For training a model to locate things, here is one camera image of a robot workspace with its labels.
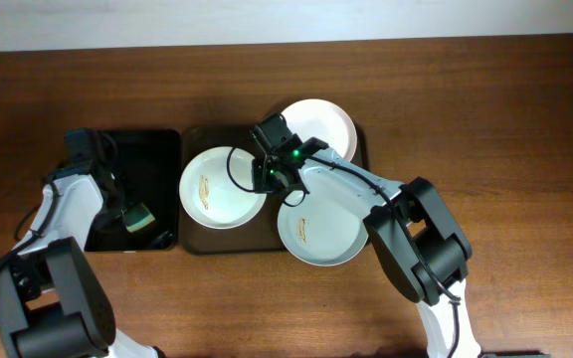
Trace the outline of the green yellow sponge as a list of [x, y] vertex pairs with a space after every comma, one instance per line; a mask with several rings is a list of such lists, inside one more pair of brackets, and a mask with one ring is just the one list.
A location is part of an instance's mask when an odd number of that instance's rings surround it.
[[130, 233], [136, 233], [155, 222], [155, 217], [143, 203], [124, 210], [122, 218], [126, 229]]

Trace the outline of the pale blue plate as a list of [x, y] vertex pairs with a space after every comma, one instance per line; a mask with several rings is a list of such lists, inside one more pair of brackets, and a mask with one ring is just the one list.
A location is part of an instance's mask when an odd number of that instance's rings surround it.
[[342, 265], [365, 247], [364, 204], [346, 194], [293, 191], [278, 213], [280, 239], [299, 260], [317, 267]]

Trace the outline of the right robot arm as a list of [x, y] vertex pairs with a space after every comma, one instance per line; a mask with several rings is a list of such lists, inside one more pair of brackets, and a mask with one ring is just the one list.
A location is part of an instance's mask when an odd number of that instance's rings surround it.
[[429, 356], [480, 356], [465, 299], [472, 246], [431, 182], [384, 179], [316, 138], [256, 141], [255, 188], [317, 194], [363, 223], [385, 275], [417, 305]]

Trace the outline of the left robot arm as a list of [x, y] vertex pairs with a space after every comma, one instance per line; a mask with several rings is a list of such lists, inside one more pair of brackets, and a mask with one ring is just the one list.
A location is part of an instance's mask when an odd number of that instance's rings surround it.
[[118, 146], [90, 128], [65, 136], [67, 159], [43, 179], [31, 225], [0, 258], [0, 340], [9, 357], [164, 358], [119, 330], [84, 249], [90, 234], [134, 234], [155, 218], [128, 204], [112, 168]]

